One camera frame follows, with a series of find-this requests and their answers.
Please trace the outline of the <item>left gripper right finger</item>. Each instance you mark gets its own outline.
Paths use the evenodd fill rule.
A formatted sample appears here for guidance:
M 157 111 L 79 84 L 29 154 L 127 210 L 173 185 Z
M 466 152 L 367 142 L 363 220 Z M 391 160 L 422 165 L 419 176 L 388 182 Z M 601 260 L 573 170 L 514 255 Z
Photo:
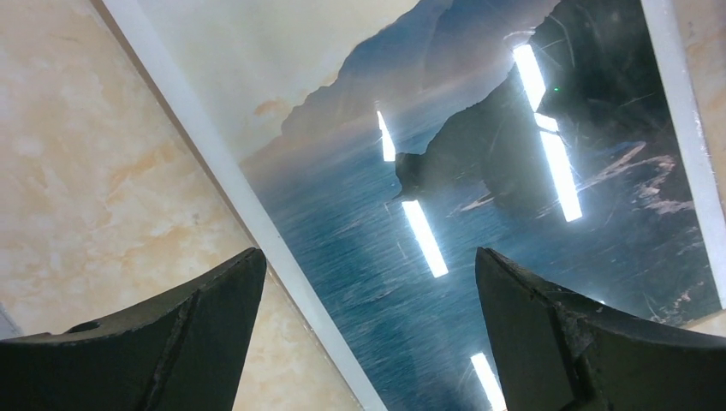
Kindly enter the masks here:
M 724 409 L 723 337 L 608 307 L 490 248 L 475 276 L 509 409 Z

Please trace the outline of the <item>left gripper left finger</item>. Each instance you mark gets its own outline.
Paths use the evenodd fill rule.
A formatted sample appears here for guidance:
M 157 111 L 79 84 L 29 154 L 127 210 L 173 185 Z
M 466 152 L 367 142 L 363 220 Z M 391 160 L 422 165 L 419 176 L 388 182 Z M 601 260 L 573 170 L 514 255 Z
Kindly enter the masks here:
M 3 340 L 2 409 L 232 409 L 266 271 L 264 253 L 249 248 L 61 334 Z

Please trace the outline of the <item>landscape photo print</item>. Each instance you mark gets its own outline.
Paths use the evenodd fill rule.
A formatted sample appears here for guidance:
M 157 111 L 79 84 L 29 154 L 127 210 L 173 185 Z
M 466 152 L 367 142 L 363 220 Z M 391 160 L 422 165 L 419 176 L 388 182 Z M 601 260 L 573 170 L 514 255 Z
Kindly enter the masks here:
M 725 222 L 669 1 L 103 1 L 365 410 L 511 410 L 490 247 L 680 327 Z

